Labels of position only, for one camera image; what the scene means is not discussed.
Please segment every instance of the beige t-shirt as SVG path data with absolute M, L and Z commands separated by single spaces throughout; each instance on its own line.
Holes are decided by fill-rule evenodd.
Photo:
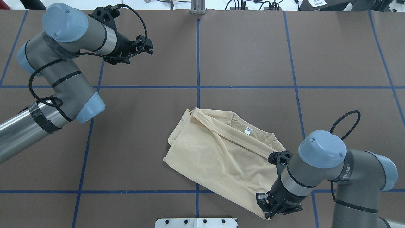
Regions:
M 163 159 L 171 168 L 264 218 L 256 193 L 266 193 L 277 179 L 267 158 L 284 147 L 230 111 L 186 110 L 168 139 Z

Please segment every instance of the blue plastic cap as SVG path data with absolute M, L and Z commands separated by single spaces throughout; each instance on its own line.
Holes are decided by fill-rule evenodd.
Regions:
M 44 31 L 54 40 L 69 43 L 80 39 L 87 31 L 89 21 L 86 14 L 63 3 L 47 8 L 42 17 Z
M 89 119 L 97 116 L 105 109 L 105 104 L 102 101 L 101 97 L 98 95 L 98 92 L 95 92 L 92 97 L 87 101 L 87 103 L 80 110 L 79 114 L 76 117 L 76 120 L 80 123 L 85 123 Z
M 21 68 L 26 70 L 28 73 L 32 74 L 35 72 L 34 68 L 28 62 L 27 55 L 25 52 L 28 41 L 18 50 L 17 52 L 17 62 L 20 64 Z
M 346 157 L 345 143 L 328 131 L 314 131 L 300 144 L 298 154 L 307 164 L 317 168 L 333 168 Z
M 398 170 L 396 169 L 395 164 L 391 161 L 391 159 L 382 156 L 382 155 L 378 155 L 378 154 L 374 154 L 370 151 L 367 151 L 370 154 L 374 155 L 381 163 L 384 172 L 385 172 L 385 186 L 383 187 L 383 189 L 381 189 L 381 191 L 388 191 L 391 188 L 394 187 L 396 181 L 398 180 Z

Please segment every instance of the red object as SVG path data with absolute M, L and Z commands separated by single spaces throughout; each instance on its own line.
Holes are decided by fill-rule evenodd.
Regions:
M 10 7 L 3 0 L 0 0 L 0 9 L 10 9 Z

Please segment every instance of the white mounting plate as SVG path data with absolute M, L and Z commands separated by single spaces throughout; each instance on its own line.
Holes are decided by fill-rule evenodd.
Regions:
M 175 218 L 158 219 L 155 228 L 237 228 L 236 218 Z

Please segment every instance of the white bracket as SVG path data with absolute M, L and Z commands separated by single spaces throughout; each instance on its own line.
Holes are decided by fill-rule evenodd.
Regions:
M 238 228 L 236 218 L 158 219 L 155 228 Z
M 205 0 L 191 0 L 191 14 L 205 14 Z

